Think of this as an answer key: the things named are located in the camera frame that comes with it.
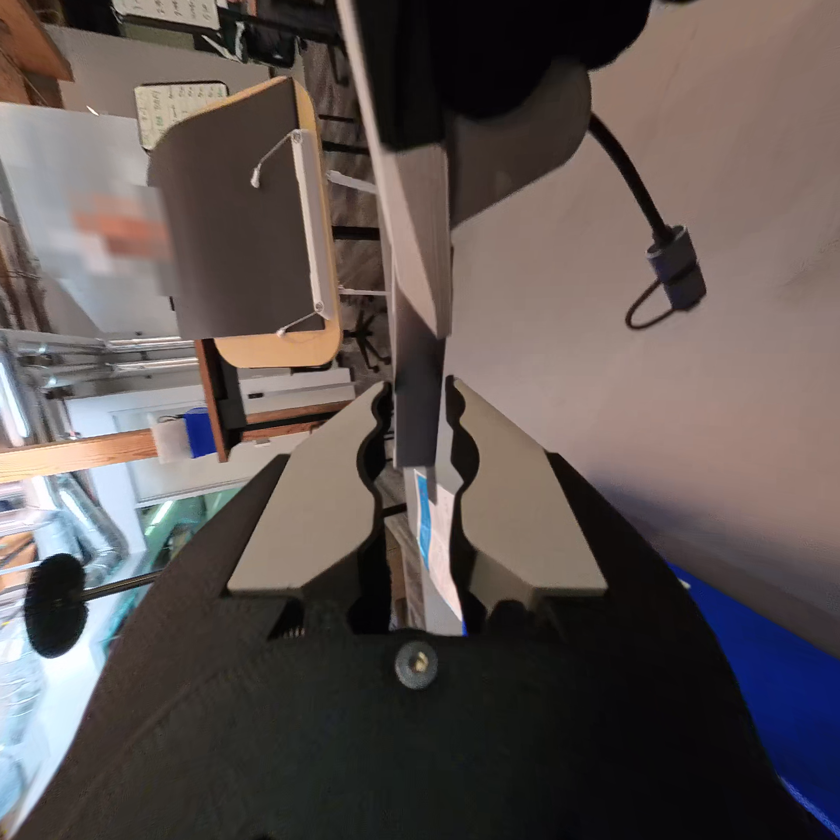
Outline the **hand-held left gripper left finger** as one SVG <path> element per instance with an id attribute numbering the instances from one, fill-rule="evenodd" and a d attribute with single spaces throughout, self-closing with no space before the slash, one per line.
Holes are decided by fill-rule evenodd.
<path id="1" fill-rule="evenodd" d="M 391 385 L 358 396 L 291 453 L 227 582 L 232 595 L 360 597 L 360 558 L 382 528 L 368 453 Z"/>

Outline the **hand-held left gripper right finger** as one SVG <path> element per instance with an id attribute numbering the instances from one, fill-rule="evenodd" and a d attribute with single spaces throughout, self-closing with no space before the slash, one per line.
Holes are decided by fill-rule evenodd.
<path id="1" fill-rule="evenodd" d="M 600 597 L 607 582 L 547 451 L 464 381 L 446 382 L 458 593 L 490 616 L 553 597 Z"/>

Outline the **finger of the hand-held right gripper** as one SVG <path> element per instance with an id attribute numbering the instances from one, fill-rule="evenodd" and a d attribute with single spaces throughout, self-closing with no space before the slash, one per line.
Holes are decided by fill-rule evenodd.
<path id="1" fill-rule="evenodd" d="M 339 1 L 338 10 L 371 151 L 381 220 L 392 247 L 395 279 L 434 337 L 442 340 L 452 329 L 453 295 L 446 151 L 439 143 L 407 151 L 385 146 L 358 4 Z"/>

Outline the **grey usb hub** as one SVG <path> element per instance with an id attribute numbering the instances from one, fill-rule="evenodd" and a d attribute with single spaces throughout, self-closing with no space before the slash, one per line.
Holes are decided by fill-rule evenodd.
<path id="1" fill-rule="evenodd" d="M 619 171 L 650 227 L 653 243 L 647 261 L 654 282 L 631 304 L 625 324 L 633 331 L 650 329 L 669 317 L 688 312 L 707 294 L 697 252 L 682 225 L 668 225 L 641 175 L 615 134 L 592 114 L 589 134 Z M 430 467 L 436 461 L 438 414 L 444 390 L 446 339 L 438 338 L 408 299 L 390 242 L 391 338 L 393 351 L 394 465 L 399 469 Z"/>

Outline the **blue bin with marker label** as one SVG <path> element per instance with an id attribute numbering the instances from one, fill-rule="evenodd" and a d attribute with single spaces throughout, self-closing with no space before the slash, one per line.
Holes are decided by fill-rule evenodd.
<path id="1" fill-rule="evenodd" d="M 782 785 L 839 838 L 839 662 L 667 561 L 716 635 Z"/>

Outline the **white printed paper sheet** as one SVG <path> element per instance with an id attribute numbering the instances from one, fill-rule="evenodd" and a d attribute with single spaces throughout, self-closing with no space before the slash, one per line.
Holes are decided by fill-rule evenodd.
<path id="1" fill-rule="evenodd" d="M 464 608 L 454 572 L 455 495 L 444 486 L 436 485 L 434 499 L 429 501 L 428 506 L 430 537 L 427 569 L 437 593 L 458 620 L 461 633 L 464 634 L 466 632 Z"/>

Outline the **blue and white leaflet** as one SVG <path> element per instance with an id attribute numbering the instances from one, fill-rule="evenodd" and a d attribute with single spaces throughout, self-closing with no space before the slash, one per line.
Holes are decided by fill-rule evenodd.
<path id="1" fill-rule="evenodd" d="M 433 541 L 433 508 L 429 497 L 428 479 L 425 474 L 414 470 L 416 492 L 416 543 L 423 567 L 429 570 L 429 557 Z"/>

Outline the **black office chair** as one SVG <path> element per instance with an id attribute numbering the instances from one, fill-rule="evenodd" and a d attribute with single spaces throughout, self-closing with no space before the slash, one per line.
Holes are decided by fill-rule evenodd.
<path id="1" fill-rule="evenodd" d="M 384 368 L 392 364 L 391 352 L 381 351 L 375 343 L 375 321 L 382 314 L 382 311 L 360 306 L 355 311 L 351 325 L 342 328 L 342 347 L 353 345 L 364 363 L 364 368 L 374 374 L 384 373 Z"/>

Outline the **blue plastic bin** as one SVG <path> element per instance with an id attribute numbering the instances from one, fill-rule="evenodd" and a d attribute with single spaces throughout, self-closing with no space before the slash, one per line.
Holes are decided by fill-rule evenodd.
<path id="1" fill-rule="evenodd" d="M 206 406 L 189 409 L 182 415 L 191 459 L 216 455 L 212 418 Z"/>

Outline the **wooden side table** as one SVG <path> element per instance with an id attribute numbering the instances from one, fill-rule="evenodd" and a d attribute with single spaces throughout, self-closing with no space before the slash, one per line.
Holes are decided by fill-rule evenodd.
<path id="1" fill-rule="evenodd" d="M 271 438 L 310 433 L 350 404 L 349 400 L 315 402 L 303 407 L 247 414 L 238 371 L 226 362 L 212 339 L 194 342 L 196 360 L 217 460 L 228 462 L 234 447 Z"/>

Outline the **white base acrylic leg stand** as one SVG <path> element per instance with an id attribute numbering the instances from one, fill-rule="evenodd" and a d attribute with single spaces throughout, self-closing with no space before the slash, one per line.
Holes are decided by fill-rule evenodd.
<path id="1" fill-rule="evenodd" d="M 170 125 L 148 184 L 168 228 L 180 336 L 209 340 L 236 369 L 320 368 L 343 341 L 336 240 L 319 121 L 305 88 L 278 77 Z"/>

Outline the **white handwritten board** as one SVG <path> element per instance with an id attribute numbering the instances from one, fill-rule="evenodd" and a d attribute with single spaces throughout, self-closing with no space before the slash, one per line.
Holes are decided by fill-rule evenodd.
<path id="1" fill-rule="evenodd" d="M 229 96 L 220 80 L 142 85 L 133 90 L 140 145 L 151 152 L 173 125 Z"/>

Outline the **silver ventilation duct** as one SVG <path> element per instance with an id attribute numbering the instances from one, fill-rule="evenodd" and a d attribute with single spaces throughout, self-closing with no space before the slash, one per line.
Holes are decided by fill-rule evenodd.
<path id="1" fill-rule="evenodd" d="M 2 453 L 72 439 L 62 400 L 49 406 L 45 377 L 24 363 L 33 333 L 2 329 Z M 121 531 L 91 497 L 74 472 L 13 478 L 2 468 L 2 537 L 32 532 L 40 559 L 55 553 L 76 556 L 94 574 L 108 576 L 129 557 Z"/>

